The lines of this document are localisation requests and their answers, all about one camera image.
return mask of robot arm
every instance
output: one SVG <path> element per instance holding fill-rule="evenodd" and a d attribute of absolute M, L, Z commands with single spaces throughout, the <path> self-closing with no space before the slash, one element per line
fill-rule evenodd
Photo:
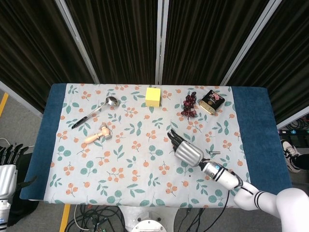
<path fill-rule="evenodd" d="M 20 156 L 22 156 L 28 149 L 20 144 L 11 152 L 12 145 L 7 149 L 3 148 L 0 151 L 0 231 L 5 232 L 9 213 L 11 208 L 11 201 L 13 199 L 16 182 L 17 169 L 16 164 Z"/>
<path fill-rule="evenodd" d="M 283 232 L 308 231 L 307 215 L 309 197 L 300 189 L 289 188 L 277 196 L 259 191 L 248 182 L 243 182 L 234 172 L 222 165 L 204 158 L 204 153 L 180 137 L 175 131 L 168 133 L 175 156 L 192 167 L 199 166 L 205 174 L 228 190 L 239 188 L 234 197 L 237 206 L 244 210 L 260 209 L 281 219 Z"/>

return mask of yellow floor stripe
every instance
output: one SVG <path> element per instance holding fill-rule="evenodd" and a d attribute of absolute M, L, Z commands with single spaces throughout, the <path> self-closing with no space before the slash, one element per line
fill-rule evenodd
<path fill-rule="evenodd" d="M 70 204 L 65 204 L 62 214 L 62 220 L 61 220 L 61 226 L 59 232 L 64 232 L 69 219 L 69 213 L 70 213 Z"/>
<path fill-rule="evenodd" d="M 0 117 L 1 117 L 2 111 L 4 109 L 4 106 L 6 104 L 6 100 L 8 100 L 8 97 L 9 97 L 9 94 L 8 93 L 4 93 L 2 101 L 0 103 Z"/>

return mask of yellow cube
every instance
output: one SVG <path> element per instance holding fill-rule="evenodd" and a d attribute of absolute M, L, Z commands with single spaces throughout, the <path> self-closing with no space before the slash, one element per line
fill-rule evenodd
<path fill-rule="evenodd" d="M 159 88 L 147 88 L 146 91 L 146 105 L 148 107 L 159 107 L 160 106 L 161 89 Z"/>

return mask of metal spoon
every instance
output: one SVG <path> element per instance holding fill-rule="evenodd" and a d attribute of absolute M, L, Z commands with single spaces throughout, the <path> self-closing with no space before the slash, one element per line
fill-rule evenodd
<path fill-rule="evenodd" d="M 103 106 L 105 105 L 111 105 L 111 106 L 116 106 L 118 105 L 118 100 L 114 97 L 107 97 L 105 100 L 105 103 L 100 106 L 98 109 L 96 109 L 95 111 L 91 112 L 90 114 L 88 114 L 87 116 L 83 117 L 81 120 L 79 120 L 78 122 L 76 122 L 73 126 L 72 129 L 74 129 L 75 127 L 78 127 L 79 125 L 81 125 L 83 122 L 85 122 L 93 113 L 95 113 L 96 111 L 100 110 Z"/>

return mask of sneaker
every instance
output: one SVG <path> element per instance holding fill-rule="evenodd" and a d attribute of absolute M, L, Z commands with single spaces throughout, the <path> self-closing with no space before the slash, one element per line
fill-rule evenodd
<path fill-rule="evenodd" d="M 297 168 L 292 161 L 292 158 L 300 156 L 299 152 L 297 151 L 295 146 L 291 145 L 288 141 L 284 139 L 281 140 L 281 145 L 284 152 L 286 166 L 292 173 L 299 172 L 301 169 Z"/>

